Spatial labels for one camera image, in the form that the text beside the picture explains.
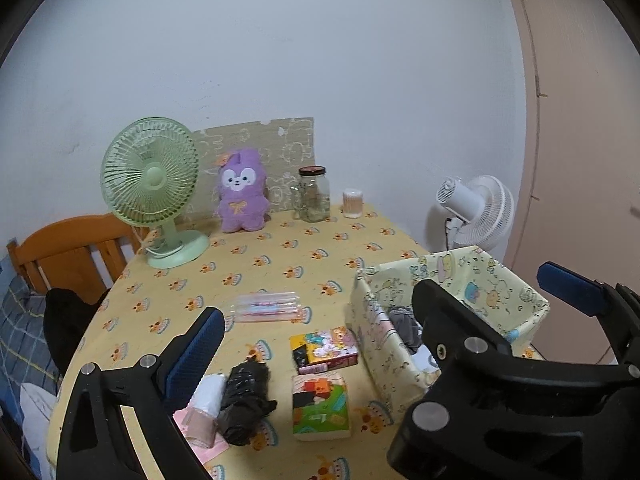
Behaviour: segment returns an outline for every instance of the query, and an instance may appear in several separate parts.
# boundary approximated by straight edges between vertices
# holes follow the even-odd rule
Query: chair backrest
[[[126,260],[118,243],[128,238],[134,252],[140,242],[133,228],[113,214],[68,218],[34,232],[21,245],[7,245],[15,270],[39,294],[51,287],[69,288],[86,303],[95,303],[107,289],[95,266],[90,246],[100,256],[113,281],[122,273]]]

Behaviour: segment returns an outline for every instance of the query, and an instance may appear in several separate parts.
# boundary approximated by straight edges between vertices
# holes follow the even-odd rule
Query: metal screw
[[[82,368],[80,368],[80,371],[82,372],[83,375],[89,375],[94,370],[95,370],[95,364],[93,363],[83,364]]]
[[[140,366],[142,366],[143,368],[151,368],[154,364],[156,364],[157,360],[158,359],[156,359],[155,355],[152,355],[152,354],[143,355],[140,358]]]
[[[444,361],[447,358],[447,347],[443,344],[438,345],[436,348],[436,354],[438,355],[438,359]]]
[[[489,349],[489,345],[479,337],[467,337],[465,339],[465,348],[474,354],[482,354]]]
[[[438,431],[449,423],[449,412],[437,402],[423,402],[411,415],[414,424],[424,431]]]

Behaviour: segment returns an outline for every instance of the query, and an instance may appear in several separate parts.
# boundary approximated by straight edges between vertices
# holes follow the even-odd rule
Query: white wall
[[[444,176],[517,196],[525,113],[509,0],[47,0],[0,68],[0,241],[104,212],[102,155],[138,118],[313,116],[336,197],[439,250]]]

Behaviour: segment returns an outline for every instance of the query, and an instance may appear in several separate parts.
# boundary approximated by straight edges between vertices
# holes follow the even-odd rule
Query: yellow tablecloth
[[[344,324],[354,270],[426,251],[388,219],[366,208],[357,220],[340,215],[318,224],[277,213],[260,232],[211,235],[211,247],[197,260],[175,269],[155,270],[136,256],[111,289],[71,361],[54,410],[47,439],[53,464],[68,396],[80,367],[130,367],[144,354],[160,354],[211,305],[229,314],[238,294],[293,290],[305,305],[300,323],[233,323],[209,365],[208,373],[228,374],[256,354],[271,370],[270,399],[277,409],[261,424],[250,446],[231,447],[207,463],[216,480],[392,480],[401,478],[386,463],[397,426],[380,412],[374,385],[360,361],[343,368],[349,394],[353,436],[303,443],[292,437],[291,377],[296,374],[289,336]],[[161,479],[131,408],[123,408],[140,462],[150,479]]]

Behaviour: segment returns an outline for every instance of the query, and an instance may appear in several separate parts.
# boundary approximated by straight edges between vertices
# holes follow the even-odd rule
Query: plaid fabric
[[[4,416],[21,428],[20,385],[36,384],[56,396],[60,378],[42,333],[44,297],[30,294],[23,278],[6,260],[0,272],[0,406]],[[23,450],[27,448],[25,442],[17,444]],[[38,474],[37,460],[28,455],[31,468]]]

